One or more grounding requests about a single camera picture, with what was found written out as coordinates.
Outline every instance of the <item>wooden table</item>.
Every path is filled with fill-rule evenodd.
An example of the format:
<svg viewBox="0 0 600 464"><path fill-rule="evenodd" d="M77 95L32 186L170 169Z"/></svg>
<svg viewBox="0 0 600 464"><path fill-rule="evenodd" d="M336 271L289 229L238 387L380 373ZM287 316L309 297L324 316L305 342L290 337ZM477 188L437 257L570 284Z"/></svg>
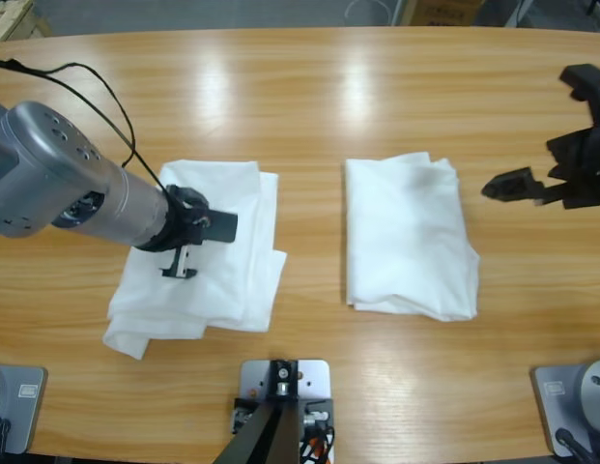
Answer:
<svg viewBox="0 0 600 464"><path fill-rule="evenodd" d="M128 249L48 228L0 238L0 363L44 365L33 451L209 463L229 435L242 361L331 366L339 462L461 462L548 453L529 370L600 358L600 208L501 204L497 173L552 166L544 143L589 125L563 67L600 66L600 34L363 28L124 34L1 43L0 57L99 70L141 153L258 160L280 175L289 253L269 333L154 341L142 362L101 343ZM64 78L114 119L88 74ZM107 157L127 150L64 90L0 71L0 102L51 105ZM482 256L465 323L356 312L345 291L345 158L428 150L458 169ZM130 169L144 175L133 164Z"/></svg>

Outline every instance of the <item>floor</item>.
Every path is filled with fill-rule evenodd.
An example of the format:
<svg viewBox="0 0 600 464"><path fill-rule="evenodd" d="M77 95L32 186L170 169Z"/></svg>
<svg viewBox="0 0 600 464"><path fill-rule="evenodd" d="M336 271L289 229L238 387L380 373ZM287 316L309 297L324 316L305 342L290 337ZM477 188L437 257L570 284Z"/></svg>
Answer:
<svg viewBox="0 0 600 464"><path fill-rule="evenodd" d="M590 0L535 0L521 27L595 32ZM36 0L58 36L178 29L379 26L396 0ZM519 0L486 0L476 25L502 26Z"/></svg>

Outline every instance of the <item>label sticker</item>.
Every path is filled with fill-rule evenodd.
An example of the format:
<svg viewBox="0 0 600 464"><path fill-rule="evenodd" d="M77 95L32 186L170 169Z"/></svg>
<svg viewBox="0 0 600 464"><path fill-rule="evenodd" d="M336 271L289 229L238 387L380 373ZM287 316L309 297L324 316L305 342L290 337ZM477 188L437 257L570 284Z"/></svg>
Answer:
<svg viewBox="0 0 600 464"><path fill-rule="evenodd" d="M544 391L550 396L566 394L566 390L563 387L563 382L545 382Z"/></svg>
<svg viewBox="0 0 600 464"><path fill-rule="evenodd" d="M19 398L37 398L38 397L38 386L37 385L21 385L18 390Z"/></svg>

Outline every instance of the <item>white cloth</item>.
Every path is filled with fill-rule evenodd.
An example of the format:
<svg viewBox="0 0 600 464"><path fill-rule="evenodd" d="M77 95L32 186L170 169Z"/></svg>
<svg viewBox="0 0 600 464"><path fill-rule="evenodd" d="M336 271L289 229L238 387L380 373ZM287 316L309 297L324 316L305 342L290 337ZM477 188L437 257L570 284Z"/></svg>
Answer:
<svg viewBox="0 0 600 464"><path fill-rule="evenodd" d="M362 311L476 315L479 256L456 171L428 153L347 159L347 303Z"/></svg>
<svg viewBox="0 0 600 464"><path fill-rule="evenodd" d="M140 360L150 338L201 338L207 326L267 332L287 256L273 249L278 176L259 172L255 161L180 160L165 164L160 180L192 187L212 208L236 213L235 242L192 246L187 265L198 274L187 280L161 274L173 250L132 248L110 302L104 343Z"/></svg>

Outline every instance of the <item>gray robot arm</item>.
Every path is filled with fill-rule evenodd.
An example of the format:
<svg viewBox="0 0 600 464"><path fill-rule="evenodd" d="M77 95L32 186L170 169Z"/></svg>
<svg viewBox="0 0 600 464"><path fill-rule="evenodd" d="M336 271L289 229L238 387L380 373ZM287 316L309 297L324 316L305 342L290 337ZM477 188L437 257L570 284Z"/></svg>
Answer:
<svg viewBox="0 0 600 464"><path fill-rule="evenodd" d="M191 188L149 185L106 159L51 108L0 105L0 235L48 224L147 251L235 240L237 216Z"/></svg>

